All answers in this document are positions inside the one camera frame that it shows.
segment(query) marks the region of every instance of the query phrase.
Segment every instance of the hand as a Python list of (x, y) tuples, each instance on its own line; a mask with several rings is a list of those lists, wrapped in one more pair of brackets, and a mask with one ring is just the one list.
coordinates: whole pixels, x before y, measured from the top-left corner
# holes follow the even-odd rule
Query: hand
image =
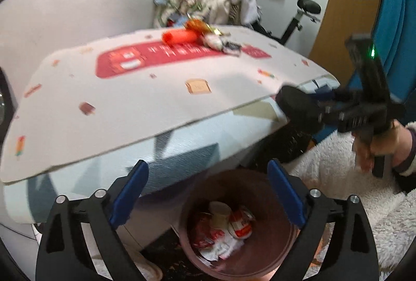
[(352, 144), (352, 151), (356, 153), (356, 164), (365, 172), (374, 167), (374, 157), (392, 154), (392, 166), (401, 164), (410, 154), (412, 148), (412, 135), (397, 120), (393, 121), (392, 128), (388, 131), (373, 136), (370, 145), (363, 143), (357, 133)]

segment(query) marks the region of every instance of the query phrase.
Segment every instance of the fuzzy white robe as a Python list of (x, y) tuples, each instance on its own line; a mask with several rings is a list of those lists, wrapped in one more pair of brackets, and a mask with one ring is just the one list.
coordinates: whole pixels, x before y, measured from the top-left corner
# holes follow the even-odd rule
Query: fuzzy white robe
[[(408, 127), (415, 129), (416, 123)], [(355, 153), (351, 151), (353, 141), (350, 133), (334, 132), (286, 165), (286, 169), (289, 174), (300, 177), (308, 188), (318, 188), (328, 197), (346, 199), (356, 194), (361, 198), (374, 234), (380, 280), (384, 280), (415, 238), (416, 190), (405, 196), (393, 177), (377, 179), (371, 173), (355, 168)], [(328, 239), (329, 234), (324, 234), (324, 244)], [(318, 260), (322, 261), (326, 248)], [(318, 267), (311, 268), (305, 277), (314, 275), (318, 270)]]

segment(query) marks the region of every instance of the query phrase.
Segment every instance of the wrist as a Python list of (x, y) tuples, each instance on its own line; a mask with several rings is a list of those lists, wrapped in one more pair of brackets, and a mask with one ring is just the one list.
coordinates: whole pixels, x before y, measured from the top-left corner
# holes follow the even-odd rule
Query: wrist
[(413, 137), (410, 130), (400, 126), (398, 134), (399, 142), (396, 151), (393, 153), (392, 166), (396, 167), (403, 163), (410, 155), (413, 144)]

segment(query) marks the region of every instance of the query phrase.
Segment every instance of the blue gripper pad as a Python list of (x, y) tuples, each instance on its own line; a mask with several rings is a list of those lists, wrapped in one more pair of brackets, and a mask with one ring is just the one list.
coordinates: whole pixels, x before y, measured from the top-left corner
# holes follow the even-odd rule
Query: blue gripper pad
[(139, 161), (132, 169), (132, 175), (124, 185), (117, 198), (113, 201), (113, 210), (110, 217), (110, 224), (113, 228), (124, 225), (134, 203), (139, 198), (141, 191), (147, 184), (149, 178), (149, 167), (146, 162)]
[(306, 223), (304, 204), (289, 182), (284, 168), (278, 162), (271, 160), (267, 165), (267, 177), (289, 221), (302, 228)]

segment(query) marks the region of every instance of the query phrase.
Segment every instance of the brown trash bin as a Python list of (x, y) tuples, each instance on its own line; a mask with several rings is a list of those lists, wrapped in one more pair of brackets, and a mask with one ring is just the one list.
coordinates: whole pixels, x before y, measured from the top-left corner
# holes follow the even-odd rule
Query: brown trash bin
[[(206, 211), (209, 201), (222, 201), (235, 209), (246, 206), (255, 216), (252, 235), (228, 259), (209, 262), (189, 242), (191, 219)], [(180, 244), (189, 260), (203, 272), (221, 280), (250, 280), (276, 269), (297, 236), (277, 200), (267, 176), (246, 169), (213, 175), (198, 183), (184, 204), (179, 223)]]

